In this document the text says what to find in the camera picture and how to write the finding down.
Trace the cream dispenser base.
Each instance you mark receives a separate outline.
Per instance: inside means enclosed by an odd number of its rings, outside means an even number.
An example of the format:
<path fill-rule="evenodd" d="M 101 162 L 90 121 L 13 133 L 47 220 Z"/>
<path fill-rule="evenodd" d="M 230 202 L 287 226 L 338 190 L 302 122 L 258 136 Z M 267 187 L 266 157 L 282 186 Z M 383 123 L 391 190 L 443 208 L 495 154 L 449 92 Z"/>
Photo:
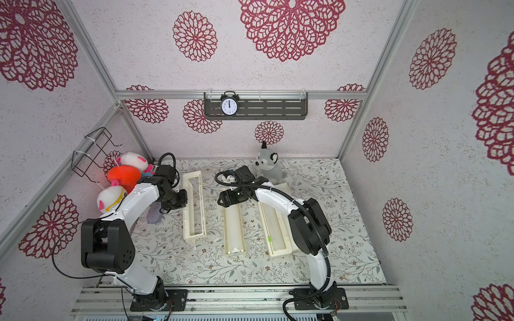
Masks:
<path fill-rule="evenodd" d="M 258 210 L 268 247 L 269 256 L 278 258 L 300 251 L 293 239 L 288 216 L 297 206 L 288 198 L 289 186 L 286 183 L 270 189 L 257 189 Z"/>

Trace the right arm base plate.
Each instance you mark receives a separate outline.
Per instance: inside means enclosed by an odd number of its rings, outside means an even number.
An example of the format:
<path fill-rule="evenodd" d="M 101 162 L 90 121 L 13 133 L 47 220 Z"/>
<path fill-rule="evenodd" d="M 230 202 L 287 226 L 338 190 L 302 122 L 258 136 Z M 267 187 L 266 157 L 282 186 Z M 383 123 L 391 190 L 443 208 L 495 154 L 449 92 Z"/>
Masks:
<path fill-rule="evenodd" d="M 333 286 L 318 296 L 294 301 L 294 308 L 296 310 L 348 310 L 349 300 L 343 288 Z"/>

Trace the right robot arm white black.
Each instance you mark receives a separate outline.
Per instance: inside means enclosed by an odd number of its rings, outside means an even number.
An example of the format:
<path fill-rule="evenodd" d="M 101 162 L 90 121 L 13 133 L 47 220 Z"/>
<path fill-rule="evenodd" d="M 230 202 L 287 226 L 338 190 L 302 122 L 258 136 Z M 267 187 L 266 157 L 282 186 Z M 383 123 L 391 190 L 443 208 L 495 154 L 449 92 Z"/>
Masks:
<path fill-rule="evenodd" d="M 275 187 L 264 177 L 255 177 L 247 166 L 222 171 L 214 176 L 216 183 L 228 187 L 221 192 L 218 205 L 230 207 L 250 199 L 268 205 L 284 215 L 298 249 L 306 254 L 310 271 L 310 285 L 317 295 L 335 291 L 329 261 L 328 245 L 331 226 L 316 199 L 295 198 Z"/>

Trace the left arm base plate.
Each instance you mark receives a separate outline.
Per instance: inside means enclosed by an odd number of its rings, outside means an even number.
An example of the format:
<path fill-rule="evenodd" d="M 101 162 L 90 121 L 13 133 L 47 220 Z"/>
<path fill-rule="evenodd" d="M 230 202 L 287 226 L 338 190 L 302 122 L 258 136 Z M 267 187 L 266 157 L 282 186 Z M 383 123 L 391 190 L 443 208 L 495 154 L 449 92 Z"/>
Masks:
<path fill-rule="evenodd" d="M 149 295 L 135 294 L 129 310 L 131 312 L 169 312 L 170 310 L 181 312 L 185 310 L 188 294 L 186 289 L 164 290 L 164 292 Z"/>

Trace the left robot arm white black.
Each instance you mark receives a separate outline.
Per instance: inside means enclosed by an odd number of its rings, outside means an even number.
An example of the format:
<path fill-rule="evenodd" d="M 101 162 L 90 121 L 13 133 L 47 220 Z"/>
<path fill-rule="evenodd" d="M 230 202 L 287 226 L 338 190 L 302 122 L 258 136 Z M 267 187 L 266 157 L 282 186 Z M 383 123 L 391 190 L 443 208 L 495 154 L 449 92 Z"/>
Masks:
<path fill-rule="evenodd" d="M 163 296 L 161 279 L 136 261 L 136 250 L 129 230 L 153 203 L 169 212 L 187 205 L 187 191 L 175 190 L 177 169 L 159 165 L 151 177 L 143 177 L 119 205 L 99 219 L 90 219 L 81 227 L 81 263 L 101 274 L 114 276 L 136 296 Z"/>

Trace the cream dispenser lid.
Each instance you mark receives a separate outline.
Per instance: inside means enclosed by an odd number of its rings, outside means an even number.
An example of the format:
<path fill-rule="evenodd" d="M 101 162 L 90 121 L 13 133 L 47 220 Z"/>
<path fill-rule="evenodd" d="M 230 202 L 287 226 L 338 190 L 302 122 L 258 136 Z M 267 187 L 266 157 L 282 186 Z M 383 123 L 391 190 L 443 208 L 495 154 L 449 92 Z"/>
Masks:
<path fill-rule="evenodd" d="M 182 187 L 187 192 L 187 205 L 183 209 L 183 238 L 194 245 L 207 235 L 202 172 L 185 173 Z"/>

